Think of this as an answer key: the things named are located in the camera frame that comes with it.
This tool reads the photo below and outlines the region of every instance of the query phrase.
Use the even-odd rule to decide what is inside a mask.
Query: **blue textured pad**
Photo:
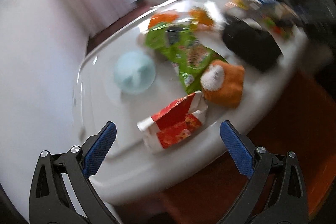
[[[91,149],[84,158],[83,174],[86,178],[97,174],[97,171],[105,159],[107,152],[110,150],[113,142],[115,141],[116,136],[116,125],[114,123],[110,123],[105,131],[96,140],[94,145],[92,145]]]
[[[253,158],[226,121],[220,125],[220,137],[234,160],[239,173],[250,179],[253,175]]]

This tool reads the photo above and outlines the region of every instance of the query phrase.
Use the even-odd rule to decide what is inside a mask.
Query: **light blue ball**
[[[155,64],[141,51],[126,52],[114,66],[114,81],[126,93],[139,94],[155,79]]]

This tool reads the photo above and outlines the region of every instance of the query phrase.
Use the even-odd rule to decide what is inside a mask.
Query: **orange plush toy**
[[[243,93],[245,69],[214,60],[201,77],[205,99],[226,107],[238,107]]]

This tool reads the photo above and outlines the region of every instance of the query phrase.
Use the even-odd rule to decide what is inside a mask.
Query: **orange object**
[[[201,77],[205,99],[218,105],[238,107],[243,93],[245,69],[214,60]]]
[[[158,13],[152,16],[151,21],[148,24],[148,28],[152,28],[161,22],[171,23],[178,19],[179,15],[175,11],[166,11],[164,13]]]
[[[206,10],[201,8],[193,8],[189,11],[189,15],[193,17],[192,28],[194,24],[195,30],[209,30],[214,26],[214,21],[208,16]]]

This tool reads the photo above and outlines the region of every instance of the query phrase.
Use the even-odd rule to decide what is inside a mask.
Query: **green plastic packaging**
[[[201,90],[201,76],[216,59],[225,61],[218,53],[203,46],[189,26],[160,23],[152,27],[145,45],[166,56],[179,77],[187,94]]]

